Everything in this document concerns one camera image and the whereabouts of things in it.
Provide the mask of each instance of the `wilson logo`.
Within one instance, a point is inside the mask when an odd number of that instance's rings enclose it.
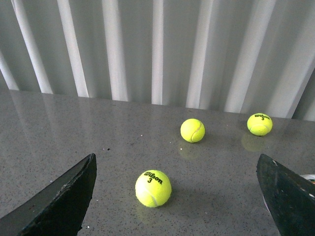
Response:
[[[151,173],[151,172],[147,171],[146,173],[144,173],[144,175],[150,177],[149,180],[148,180],[148,183],[151,183],[152,180],[155,180],[155,181],[159,182],[160,184],[163,183],[162,179],[157,177],[156,174],[154,174],[154,173]]]
[[[255,117],[261,117],[261,120],[264,120],[265,118],[270,119],[268,116],[264,116],[262,114],[255,114]]]

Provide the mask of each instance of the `yellow tennis ball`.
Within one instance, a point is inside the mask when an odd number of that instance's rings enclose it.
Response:
[[[247,128],[250,132],[257,136],[264,136],[272,129],[271,118],[263,113],[252,115],[247,121]]]
[[[181,126],[181,135],[183,139],[190,143],[196,143],[202,140],[205,135],[205,126],[198,119],[185,120]]]
[[[142,173],[136,182],[136,196],[147,207],[158,207],[171,196],[172,186],[161,171],[150,170]]]

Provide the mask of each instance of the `gray countertop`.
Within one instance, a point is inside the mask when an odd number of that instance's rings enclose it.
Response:
[[[277,236],[256,177],[261,153],[298,174],[315,174],[315,123],[273,118],[264,137],[250,114],[0,91],[0,217],[90,153],[97,178],[79,236]],[[206,135],[180,135],[188,118]],[[163,206],[147,208],[134,185],[146,170],[170,178]]]

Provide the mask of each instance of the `white curtain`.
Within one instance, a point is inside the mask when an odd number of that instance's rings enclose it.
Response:
[[[314,0],[2,0],[1,89],[315,121]]]

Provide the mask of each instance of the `black plastic part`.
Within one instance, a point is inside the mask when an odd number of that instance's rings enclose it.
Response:
[[[95,179],[96,156],[92,153],[0,219],[0,236],[76,236]]]
[[[315,236],[315,185],[261,154],[257,177],[282,236]]]

